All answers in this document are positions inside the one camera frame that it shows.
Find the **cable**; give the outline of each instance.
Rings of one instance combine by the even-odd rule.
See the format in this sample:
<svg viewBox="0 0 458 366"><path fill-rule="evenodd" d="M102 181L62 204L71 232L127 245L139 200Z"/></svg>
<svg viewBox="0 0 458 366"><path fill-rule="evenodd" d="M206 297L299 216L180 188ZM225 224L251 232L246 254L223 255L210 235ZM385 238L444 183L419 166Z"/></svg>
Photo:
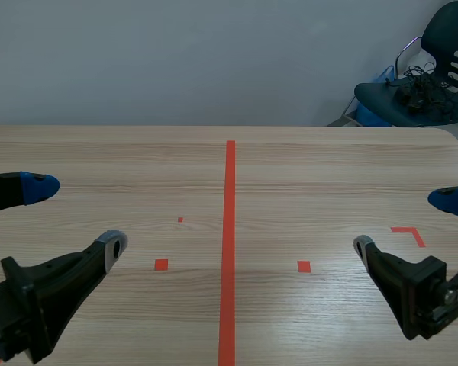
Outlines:
<svg viewBox="0 0 458 366"><path fill-rule="evenodd" d="M444 116L449 115L449 120L453 119L453 115L458 111L458 92L455 94L448 90L451 87L456 88L447 80L440 80L435 77L434 72L436 66L432 63L426 63L424 68L419 66L409 66L404 72L404 76L408 79L400 85L392 85L389 79L386 79L387 86L392 88L406 88L411 96L411 101L407 103L409 111L414 110L415 113L436 114L443 116L440 121L444 120Z"/></svg>

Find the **chair backrest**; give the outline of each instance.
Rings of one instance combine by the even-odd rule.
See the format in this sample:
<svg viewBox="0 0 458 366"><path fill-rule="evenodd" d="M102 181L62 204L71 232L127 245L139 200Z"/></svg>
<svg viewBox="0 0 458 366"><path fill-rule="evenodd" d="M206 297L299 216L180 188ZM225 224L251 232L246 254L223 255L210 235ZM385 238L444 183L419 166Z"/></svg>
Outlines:
<svg viewBox="0 0 458 366"><path fill-rule="evenodd" d="M443 6L435 14L424 32L421 46L436 59L435 75L458 79L458 2ZM450 84L458 88L458 82L450 81Z"/></svg>

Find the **white wall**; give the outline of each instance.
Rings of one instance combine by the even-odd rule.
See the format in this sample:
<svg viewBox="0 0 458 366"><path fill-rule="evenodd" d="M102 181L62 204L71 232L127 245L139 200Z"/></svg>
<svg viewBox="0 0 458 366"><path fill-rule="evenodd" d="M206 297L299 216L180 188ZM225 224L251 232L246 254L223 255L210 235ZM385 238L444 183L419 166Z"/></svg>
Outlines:
<svg viewBox="0 0 458 366"><path fill-rule="evenodd" d="M445 2L0 0L0 124L329 124Z"/></svg>

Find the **robotic arm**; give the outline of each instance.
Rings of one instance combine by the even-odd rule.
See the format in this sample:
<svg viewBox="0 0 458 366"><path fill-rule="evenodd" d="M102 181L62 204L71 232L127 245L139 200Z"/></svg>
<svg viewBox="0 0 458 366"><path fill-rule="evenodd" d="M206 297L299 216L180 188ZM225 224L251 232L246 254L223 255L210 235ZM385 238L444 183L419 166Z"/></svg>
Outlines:
<svg viewBox="0 0 458 366"><path fill-rule="evenodd" d="M432 192L429 202L458 216L458 187ZM438 334L458 317L458 273L446 279L447 264L433 256L412 264L381 252L368 236L354 242L370 277L389 303L405 338Z"/></svg>
<svg viewBox="0 0 458 366"><path fill-rule="evenodd" d="M0 174L0 210L35 204L57 193L50 175ZM108 231L82 252L70 253L34 267L2 259L0 283L0 359L26 351L36 364L56 346L69 320L110 272L127 247L120 231Z"/></svg>

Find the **wood grain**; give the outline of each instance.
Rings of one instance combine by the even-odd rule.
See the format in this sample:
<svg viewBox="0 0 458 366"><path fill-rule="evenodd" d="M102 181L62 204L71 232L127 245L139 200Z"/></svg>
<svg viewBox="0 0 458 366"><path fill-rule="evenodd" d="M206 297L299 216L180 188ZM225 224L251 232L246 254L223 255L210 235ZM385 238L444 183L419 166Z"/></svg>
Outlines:
<svg viewBox="0 0 458 366"><path fill-rule="evenodd" d="M352 247L367 234L458 270L458 217L427 203L458 185L458 142L444 131L0 127L0 172L62 184L0 212L0 259L34 265L110 229L130 239L41 364L217 364L226 140L237 144L237 365L458 365L458 320L407 341ZM417 227L427 247L391 226ZM155 272L156 258L169 270Z"/></svg>

